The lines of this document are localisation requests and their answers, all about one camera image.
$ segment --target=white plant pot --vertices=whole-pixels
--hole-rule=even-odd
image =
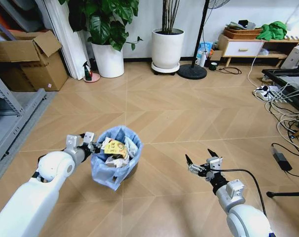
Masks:
[[[162,35],[157,32],[161,29],[153,30],[152,38],[152,61],[156,67],[161,69],[173,69],[178,67],[178,63],[183,48],[185,33],[182,30],[173,29],[177,35]]]
[[[104,78],[116,78],[124,73],[123,53],[111,45],[91,44],[99,74]]]

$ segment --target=blue plastic bag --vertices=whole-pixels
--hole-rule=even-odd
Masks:
[[[97,140],[97,143],[102,143],[106,137],[110,137],[124,143],[125,136],[129,137],[138,147],[136,155],[126,166],[121,168],[107,166],[105,161],[107,160],[108,156],[104,154],[103,150],[101,150],[100,153],[93,154],[91,157],[91,173],[93,180],[99,184],[108,186],[113,190],[118,189],[121,182],[138,163],[141,156],[143,143],[138,135],[126,126],[113,127],[101,134]]]

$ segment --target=fan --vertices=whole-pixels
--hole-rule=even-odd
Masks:
[[[197,44],[195,45],[194,55],[191,64],[184,64],[181,65],[179,70],[177,71],[178,75],[183,78],[187,79],[202,79],[207,76],[207,71],[198,65],[195,64],[195,60],[198,53],[198,48],[200,44],[201,35],[203,32],[204,22],[207,15],[208,8],[215,9],[223,6],[224,4],[228,3],[230,0],[205,0],[204,7],[203,7],[203,14],[202,14],[202,21],[200,25],[200,30],[198,34]]]

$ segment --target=shelf leg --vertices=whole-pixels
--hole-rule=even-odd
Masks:
[[[230,60],[231,60],[231,59],[232,59],[232,58],[228,58],[228,59],[227,59],[227,61],[226,61],[226,65],[225,65],[226,67],[229,66],[229,63],[230,63]]]
[[[280,66],[280,64],[282,63],[283,59],[279,59],[279,62],[276,65],[276,68],[278,68]]]

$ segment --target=wooden floor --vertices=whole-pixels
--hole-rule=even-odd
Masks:
[[[125,124],[145,143],[136,173],[114,192],[92,180],[86,161],[64,183],[40,236],[231,236],[211,185],[187,171],[185,154],[202,164],[210,148],[224,157],[223,168],[250,170],[263,194],[299,191],[299,178],[282,172],[269,151],[272,142],[288,145],[274,117],[251,94],[250,68],[238,67],[243,74],[209,71],[193,81],[154,76],[148,63],[127,63],[119,78],[93,84],[69,79],[0,180],[0,210],[31,177],[39,156],[64,148],[67,134],[101,134]],[[254,67],[251,77],[261,77],[263,68]],[[299,174],[299,157],[284,155]],[[240,179],[247,186],[246,204],[261,208],[247,174],[226,178]],[[276,235],[299,237],[299,197],[264,195],[264,201]]]

